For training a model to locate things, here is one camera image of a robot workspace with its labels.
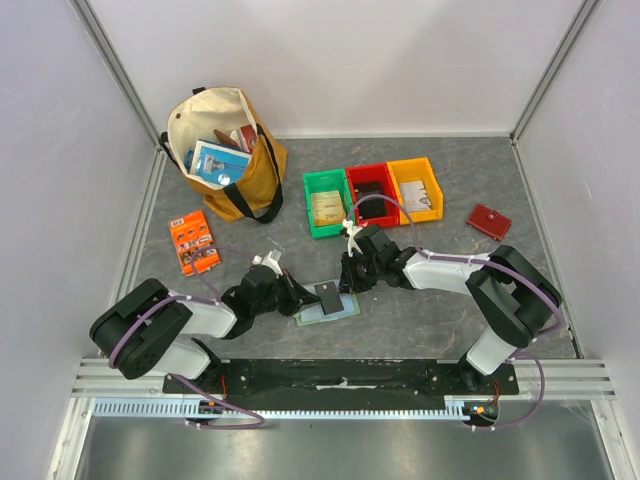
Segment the black credit card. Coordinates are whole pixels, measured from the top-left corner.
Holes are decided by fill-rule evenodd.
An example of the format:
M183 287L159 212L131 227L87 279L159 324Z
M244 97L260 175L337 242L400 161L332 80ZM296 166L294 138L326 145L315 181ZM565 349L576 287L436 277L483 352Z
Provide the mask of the black credit card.
M337 314L344 310L340 292L334 281L327 281L314 286L315 294L320 299L325 316Z

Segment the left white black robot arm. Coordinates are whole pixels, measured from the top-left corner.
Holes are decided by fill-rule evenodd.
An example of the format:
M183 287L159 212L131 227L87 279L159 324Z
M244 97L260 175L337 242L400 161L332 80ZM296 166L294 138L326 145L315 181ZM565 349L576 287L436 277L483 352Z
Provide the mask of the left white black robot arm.
M265 265L251 267L219 300L178 294L148 279L103 313L89 337L128 380L153 370L179 373L206 393L219 384L220 369L198 343L201 336L233 339L260 315L277 311L290 317L320 302L290 273Z

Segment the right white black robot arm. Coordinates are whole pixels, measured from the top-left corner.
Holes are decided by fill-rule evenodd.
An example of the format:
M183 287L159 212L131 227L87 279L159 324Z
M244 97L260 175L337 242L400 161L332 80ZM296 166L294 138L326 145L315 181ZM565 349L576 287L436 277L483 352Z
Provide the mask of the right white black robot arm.
M470 296L487 329L463 356L458 381L483 392L503 362L540 335L565 325L559 291L520 252L502 245L480 255L445 255L417 247L401 249L375 225L345 220L341 234L339 291L363 293L384 282L405 290L441 290Z

